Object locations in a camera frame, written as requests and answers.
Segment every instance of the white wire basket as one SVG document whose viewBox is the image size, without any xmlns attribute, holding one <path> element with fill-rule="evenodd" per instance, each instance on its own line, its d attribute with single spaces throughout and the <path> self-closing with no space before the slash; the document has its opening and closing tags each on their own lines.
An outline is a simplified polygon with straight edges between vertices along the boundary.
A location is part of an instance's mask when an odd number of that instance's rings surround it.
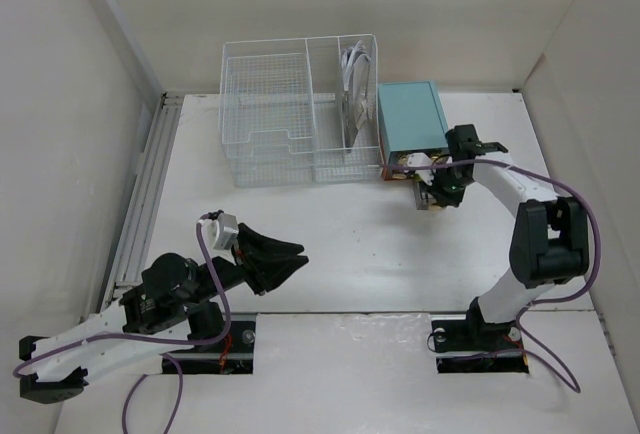
<svg viewBox="0 0 640 434">
<path fill-rule="evenodd" d="M 337 86 L 342 53 L 358 41 L 370 60 L 360 125 L 350 136 Z M 219 131 L 236 185 L 379 177 L 377 58 L 369 34 L 226 43 Z"/>
</svg>

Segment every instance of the gray wall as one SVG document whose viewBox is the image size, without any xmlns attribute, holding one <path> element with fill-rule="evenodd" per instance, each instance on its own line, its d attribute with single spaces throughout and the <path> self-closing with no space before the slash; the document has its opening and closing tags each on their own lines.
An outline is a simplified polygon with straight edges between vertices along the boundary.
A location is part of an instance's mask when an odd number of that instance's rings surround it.
<svg viewBox="0 0 640 434">
<path fill-rule="evenodd" d="M 0 432 L 52 432 L 19 399 L 18 339 L 77 323 L 104 272 L 141 99 L 88 0 L 0 0 Z"/>
<path fill-rule="evenodd" d="M 640 2 L 575 0 L 524 96 L 553 173 L 584 191 L 604 257 L 592 293 L 640 419 Z"/>
<path fill-rule="evenodd" d="M 163 86 L 217 92 L 227 41 L 373 33 L 380 81 L 521 87 L 571 0 L 119 0 Z"/>
</svg>

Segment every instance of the wire rack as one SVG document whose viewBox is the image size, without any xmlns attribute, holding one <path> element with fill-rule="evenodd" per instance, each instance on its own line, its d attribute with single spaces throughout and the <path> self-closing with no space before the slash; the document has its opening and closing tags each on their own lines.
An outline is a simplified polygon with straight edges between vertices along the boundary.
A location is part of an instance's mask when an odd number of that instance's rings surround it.
<svg viewBox="0 0 640 434">
<path fill-rule="evenodd" d="M 371 63 L 367 120 L 345 140 L 336 99 L 342 49 L 362 40 Z M 371 179 L 379 175 L 375 37 L 227 43 L 220 135 L 239 187 Z"/>
</svg>

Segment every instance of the bolt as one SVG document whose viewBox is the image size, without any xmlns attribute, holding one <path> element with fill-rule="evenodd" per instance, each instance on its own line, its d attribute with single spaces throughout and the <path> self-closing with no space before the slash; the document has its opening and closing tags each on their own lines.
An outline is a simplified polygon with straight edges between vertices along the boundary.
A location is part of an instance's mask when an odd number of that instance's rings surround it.
<svg viewBox="0 0 640 434">
<path fill-rule="evenodd" d="M 520 339 L 522 339 L 520 329 L 518 329 L 517 327 L 512 327 L 511 329 L 509 329 L 509 339 L 515 342 L 518 342 Z"/>
<path fill-rule="evenodd" d="M 256 333 L 251 329 L 242 332 L 242 342 L 245 344 L 253 344 L 256 341 Z"/>
<path fill-rule="evenodd" d="M 447 336 L 445 336 L 446 332 L 442 327 L 438 327 L 435 331 L 433 331 L 433 339 L 436 342 L 444 342 L 447 340 Z"/>
</svg>

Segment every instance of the purple cable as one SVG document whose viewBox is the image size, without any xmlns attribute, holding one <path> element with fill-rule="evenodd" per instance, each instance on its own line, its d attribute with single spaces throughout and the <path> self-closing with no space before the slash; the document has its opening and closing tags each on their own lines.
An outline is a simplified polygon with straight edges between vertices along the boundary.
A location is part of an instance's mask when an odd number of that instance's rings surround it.
<svg viewBox="0 0 640 434">
<path fill-rule="evenodd" d="M 184 374 L 182 373 L 182 368 L 180 367 L 180 363 L 173 356 L 170 356 L 169 354 L 162 354 L 162 357 L 164 357 L 168 361 L 171 361 L 171 363 L 175 366 L 176 371 L 178 372 L 178 395 L 176 396 L 176 402 L 173 405 L 173 411 L 171 411 L 171 416 L 169 417 L 169 421 L 167 422 L 167 427 L 165 427 L 163 431 L 163 434 L 167 434 L 169 432 L 169 429 L 171 429 L 173 420 L 176 418 L 178 407 L 180 407 L 180 400 L 182 399 L 182 388 L 184 387 Z M 122 408 L 122 419 L 121 419 L 122 432 L 124 434 L 129 434 L 129 429 L 127 429 L 127 411 L 129 410 L 129 403 L 131 402 L 131 399 L 133 398 L 133 394 L 134 392 L 136 392 L 136 389 L 140 387 L 140 384 L 142 384 L 142 381 L 144 381 L 147 377 L 149 377 L 148 374 L 143 374 L 140 377 L 140 379 L 136 381 L 136 383 L 133 385 L 133 387 L 129 391 L 129 394 L 127 394 L 127 399 L 124 401 L 124 407 Z"/>
<path fill-rule="evenodd" d="M 482 359 L 482 358 L 486 358 L 486 357 L 497 357 L 500 354 L 512 354 L 512 353 L 515 353 L 515 352 L 524 353 L 524 354 L 526 354 L 528 356 L 531 356 L 531 357 L 537 359 L 543 366 L 545 366 L 547 369 L 549 369 L 551 372 L 553 372 L 562 382 L 564 382 L 569 387 L 569 389 L 571 389 L 572 391 L 574 391 L 574 392 L 579 394 L 581 392 L 580 384 L 578 383 L 578 380 L 576 379 L 576 377 L 573 375 L 573 372 L 571 372 L 571 369 L 569 369 L 569 366 L 567 366 L 567 364 L 555 352 L 553 352 L 551 350 L 551 348 L 549 348 L 549 346 L 547 346 L 540 339 L 538 339 L 537 337 L 532 335 L 528 330 L 526 330 L 524 327 L 522 327 L 521 318 L 524 315 L 524 313 L 527 312 L 533 306 L 536 306 L 536 305 L 539 305 L 539 304 L 551 304 L 551 303 L 555 304 L 555 303 L 573 301 L 573 300 L 579 298 L 580 296 L 584 295 L 585 293 L 587 293 L 589 291 L 589 289 L 591 289 L 591 286 L 593 286 L 593 284 L 596 282 L 596 279 L 598 277 L 598 273 L 600 272 L 600 261 L 601 261 L 601 258 L 602 258 L 602 239 L 600 237 L 600 227 L 598 226 L 598 221 L 596 220 L 596 216 L 595 216 L 593 210 L 591 209 L 591 206 L 587 202 L 587 200 L 584 197 L 582 197 L 580 195 L 580 193 L 578 193 L 575 189 L 573 189 L 571 186 L 565 184 L 564 182 L 557 181 L 555 179 L 551 179 L 550 177 L 543 176 L 541 174 L 536 174 L 535 172 L 528 171 L 527 169 L 523 169 L 521 167 L 513 166 L 513 165 L 508 164 L 506 162 L 496 161 L 496 160 L 493 160 L 493 159 L 482 159 L 482 158 L 480 158 L 480 159 L 469 159 L 469 160 L 464 160 L 464 161 L 450 162 L 448 164 L 432 164 L 430 166 L 420 166 L 420 167 L 411 167 L 411 168 L 409 168 L 408 166 L 399 166 L 399 165 L 387 165 L 387 166 L 383 166 L 383 167 L 388 168 L 388 169 L 393 169 L 393 170 L 401 170 L 401 171 L 408 171 L 408 170 L 411 170 L 411 171 L 423 171 L 423 170 L 436 171 L 436 170 L 439 170 L 439 169 L 448 169 L 450 167 L 468 166 L 468 165 L 471 165 L 471 164 L 489 164 L 489 165 L 492 165 L 492 166 L 504 167 L 504 168 L 512 170 L 513 172 L 517 172 L 518 174 L 522 174 L 524 176 L 531 177 L 533 179 L 537 179 L 537 180 L 542 181 L 542 182 L 547 182 L 547 183 L 549 183 L 549 184 L 551 184 L 553 186 L 559 187 L 560 189 L 562 189 L 562 190 L 568 192 L 569 194 L 571 194 L 580 203 L 582 208 L 585 210 L 585 212 L 587 213 L 587 217 L 589 218 L 589 222 L 591 223 L 591 229 L 593 231 L 593 265 L 591 266 L 591 275 L 589 276 L 589 278 L 585 282 L 584 286 L 581 289 L 579 289 L 578 291 L 576 291 L 575 293 L 573 293 L 573 294 L 571 294 L 569 296 L 558 297 L 558 298 L 554 298 L 554 299 L 538 299 L 538 300 L 534 300 L 534 301 L 530 302 L 529 305 L 523 307 L 522 310 L 520 310 L 520 312 L 518 312 L 518 315 L 516 316 L 516 326 L 518 326 L 518 329 L 520 329 L 520 332 L 522 332 L 523 334 L 528 336 L 534 343 L 536 343 L 545 352 L 547 352 L 562 367 L 562 369 L 567 373 L 567 375 L 569 376 L 571 381 L 569 381 L 566 377 L 564 377 L 547 360 L 543 359 L 538 354 L 536 354 L 534 352 L 531 352 L 531 351 L 529 351 L 527 349 L 504 349 L 504 350 L 501 350 L 501 351 L 483 352 L 483 353 L 479 353 L 479 354 L 474 354 L 472 356 L 464 356 L 463 358 L 464 359 L 468 359 L 468 360 L 473 360 L 473 359 Z"/>
<path fill-rule="evenodd" d="M 68 351 L 70 349 L 75 349 L 76 347 L 81 346 L 84 343 L 103 341 L 105 339 L 122 339 L 125 341 L 140 341 L 140 342 L 149 342 L 152 344 L 171 344 L 174 346 L 210 346 L 212 344 L 217 344 L 222 339 L 224 339 L 229 330 L 231 329 L 231 307 L 229 306 L 229 300 L 227 299 L 227 295 L 224 292 L 224 288 L 222 287 L 222 283 L 220 282 L 220 278 L 218 277 L 218 273 L 216 272 L 215 267 L 213 266 L 213 261 L 211 260 L 211 256 L 209 255 L 209 251 L 207 249 L 207 244 L 204 241 L 202 236 L 202 221 L 208 220 L 209 214 L 204 214 L 200 217 L 200 220 L 196 224 L 196 238 L 198 239 L 198 245 L 200 246 L 200 250 L 204 256 L 204 260 L 207 264 L 207 268 L 209 269 L 209 274 L 211 274 L 211 279 L 213 280 L 213 284 L 216 286 L 216 290 L 218 291 L 218 295 L 220 296 L 220 300 L 222 301 L 222 306 L 224 307 L 224 327 L 222 332 L 217 336 L 210 339 L 201 339 L 201 340 L 177 340 L 177 339 L 157 339 L 147 336 L 141 336 L 137 334 L 124 334 L 124 333 L 107 333 L 107 334 L 97 334 L 95 336 L 87 337 L 81 341 L 75 341 L 66 346 L 58 347 L 44 354 L 40 354 L 39 356 L 32 357 L 28 361 L 25 361 L 19 364 L 13 370 L 13 376 L 17 378 L 21 378 L 22 374 L 20 371 L 25 367 L 28 367 L 36 362 L 42 361 L 44 359 L 48 359 L 62 352 Z"/>
</svg>

